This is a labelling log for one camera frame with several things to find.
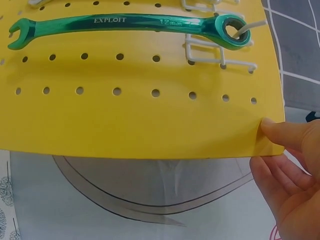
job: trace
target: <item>white metal hook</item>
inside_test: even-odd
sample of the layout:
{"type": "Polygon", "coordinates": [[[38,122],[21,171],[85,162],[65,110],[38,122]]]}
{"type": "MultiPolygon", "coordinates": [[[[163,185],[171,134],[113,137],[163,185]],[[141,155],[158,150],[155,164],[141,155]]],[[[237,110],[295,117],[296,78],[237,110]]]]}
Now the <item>white metal hook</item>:
{"type": "Polygon", "coordinates": [[[267,25],[267,24],[268,24],[267,20],[256,21],[253,23],[246,24],[233,35],[233,38],[237,39],[238,37],[240,37],[241,34],[245,33],[249,29],[260,27],[260,26],[267,25]]]}

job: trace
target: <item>drawn line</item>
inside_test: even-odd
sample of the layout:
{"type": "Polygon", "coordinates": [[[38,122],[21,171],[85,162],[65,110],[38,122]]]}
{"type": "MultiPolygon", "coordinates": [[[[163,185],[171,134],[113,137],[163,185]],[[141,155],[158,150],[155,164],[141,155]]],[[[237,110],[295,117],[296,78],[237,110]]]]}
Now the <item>drawn line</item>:
{"type": "Polygon", "coordinates": [[[296,23],[298,23],[298,24],[301,24],[301,25],[303,25],[303,26],[305,26],[305,27],[307,27],[307,28],[309,28],[309,29],[312,29],[312,30],[317,31],[317,32],[320,33],[320,30],[316,29],[316,28],[313,27],[313,26],[310,26],[309,24],[304,23],[303,21],[300,21],[300,20],[298,20],[298,19],[295,19],[295,18],[293,18],[293,17],[291,17],[291,16],[285,15],[285,14],[283,14],[283,13],[281,13],[281,12],[278,12],[278,11],[275,11],[275,10],[273,10],[273,9],[270,9],[270,10],[269,10],[267,7],[263,7],[263,8],[264,8],[264,10],[266,10],[266,11],[271,11],[273,14],[277,14],[277,15],[279,15],[279,16],[281,16],[281,17],[284,17],[284,18],[286,18],[286,19],[289,19],[289,20],[291,20],[291,21],[294,21],[294,22],[296,22],[296,23]]]}
{"type": "Polygon", "coordinates": [[[292,72],[288,72],[288,71],[282,71],[282,74],[287,75],[287,76],[291,76],[297,79],[301,79],[301,80],[305,80],[307,82],[313,83],[313,84],[317,84],[320,85],[320,81],[314,80],[310,77],[306,77],[306,76],[301,76],[292,72]]]}
{"type": "Polygon", "coordinates": [[[314,12],[314,9],[312,8],[310,0],[308,0],[308,2],[309,2],[310,9],[311,9],[313,21],[314,21],[316,39],[318,40],[318,45],[319,45],[319,49],[320,49],[320,40],[319,40],[319,34],[318,34],[318,28],[317,28],[317,21],[316,21],[315,12],[314,12]]]}
{"type": "Polygon", "coordinates": [[[9,181],[9,163],[8,163],[8,161],[6,161],[6,176],[8,177],[8,181],[9,181]]]}
{"type": "Polygon", "coordinates": [[[15,232],[17,232],[17,227],[16,227],[16,221],[15,221],[15,218],[13,217],[13,225],[14,225],[14,229],[15,229],[15,232]]]}
{"type": "Polygon", "coordinates": [[[281,54],[281,48],[280,48],[280,43],[279,43],[279,39],[278,39],[278,35],[276,32],[276,28],[275,28],[275,24],[274,24],[274,19],[272,17],[272,11],[271,11],[271,7],[270,7],[270,0],[267,0],[267,5],[268,8],[267,10],[269,11],[269,17],[270,17],[270,24],[271,24],[271,28],[273,31],[273,35],[276,41],[276,45],[278,48],[278,56],[279,56],[279,68],[280,68],[280,78],[281,78],[281,88],[282,88],[282,92],[284,91],[284,74],[283,74],[283,63],[282,63],[282,54],[281,54]]]}

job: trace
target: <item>yellow pegboard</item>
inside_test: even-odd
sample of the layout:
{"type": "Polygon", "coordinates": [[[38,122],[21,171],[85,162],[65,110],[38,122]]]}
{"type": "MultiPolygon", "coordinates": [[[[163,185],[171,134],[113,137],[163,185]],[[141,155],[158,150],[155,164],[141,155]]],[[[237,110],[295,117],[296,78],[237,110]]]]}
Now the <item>yellow pegboard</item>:
{"type": "MultiPolygon", "coordinates": [[[[284,120],[281,81],[267,26],[251,31],[254,46],[225,51],[227,59],[256,63],[253,74],[240,65],[230,64],[227,69],[217,63],[190,65],[186,36],[179,33],[77,32],[37,38],[17,51],[7,48],[19,34],[9,37],[9,28],[20,18],[44,21],[109,13],[213,15],[188,12],[180,0],[135,0],[129,5],[118,0],[93,2],[53,0],[44,8],[33,9],[25,0],[1,1],[0,149],[126,159],[282,153],[282,147],[259,132],[263,117],[284,120]],[[113,93],[115,88],[120,89],[116,89],[119,95],[113,93]],[[152,96],[153,90],[159,91],[158,97],[152,96]]],[[[266,18],[260,1],[225,2],[219,8],[242,13],[247,23],[266,18]]],[[[192,51],[200,58],[219,54],[210,47],[195,46],[192,51]]]]}

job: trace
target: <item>wrench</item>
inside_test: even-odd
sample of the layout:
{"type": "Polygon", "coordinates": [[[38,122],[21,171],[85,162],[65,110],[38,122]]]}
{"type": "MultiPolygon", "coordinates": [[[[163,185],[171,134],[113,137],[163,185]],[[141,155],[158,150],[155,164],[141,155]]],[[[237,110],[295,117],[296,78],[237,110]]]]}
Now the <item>wrench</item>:
{"type": "Polygon", "coordinates": [[[240,30],[245,25],[243,19],[233,14],[216,14],[208,18],[137,13],[85,15],[46,21],[21,18],[9,29],[12,34],[20,30],[20,35],[8,48],[20,50],[36,38],[55,34],[137,30],[193,34],[206,37],[226,49],[238,50],[249,43],[251,32],[248,30],[234,38],[228,34],[226,26],[240,30]]]}

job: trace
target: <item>finger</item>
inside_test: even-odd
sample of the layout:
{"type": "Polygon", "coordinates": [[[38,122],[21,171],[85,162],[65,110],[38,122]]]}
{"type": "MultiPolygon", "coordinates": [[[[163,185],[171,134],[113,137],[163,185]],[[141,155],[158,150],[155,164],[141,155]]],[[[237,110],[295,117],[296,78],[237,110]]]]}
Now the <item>finger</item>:
{"type": "Polygon", "coordinates": [[[261,129],[273,143],[301,152],[310,174],[320,182],[320,120],[272,123],[265,118],[261,129]]]}
{"type": "Polygon", "coordinates": [[[283,155],[281,156],[266,156],[262,157],[265,164],[270,169],[271,174],[274,176],[274,178],[282,185],[284,190],[289,195],[295,195],[298,193],[301,193],[303,190],[298,187],[278,166],[277,159],[281,159],[283,155]]]}
{"type": "Polygon", "coordinates": [[[305,157],[303,156],[303,154],[297,150],[294,150],[292,148],[286,148],[286,150],[292,155],[294,156],[298,162],[301,164],[301,166],[307,171],[309,172],[308,170],[308,167],[307,167],[307,164],[306,164],[306,160],[305,160],[305,157]]]}
{"type": "Polygon", "coordinates": [[[274,156],[272,159],[280,170],[300,189],[306,191],[316,183],[316,180],[312,176],[306,174],[284,154],[274,156]]]}
{"type": "Polygon", "coordinates": [[[275,123],[269,118],[261,121],[261,130],[271,142],[299,152],[302,151],[302,140],[308,129],[307,123],[275,123]]]}
{"type": "Polygon", "coordinates": [[[261,157],[256,156],[250,159],[250,169],[253,179],[269,205],[274,218],[278,220],[279,210],[290,195],[271,174],[267,164],[261,157]]]}

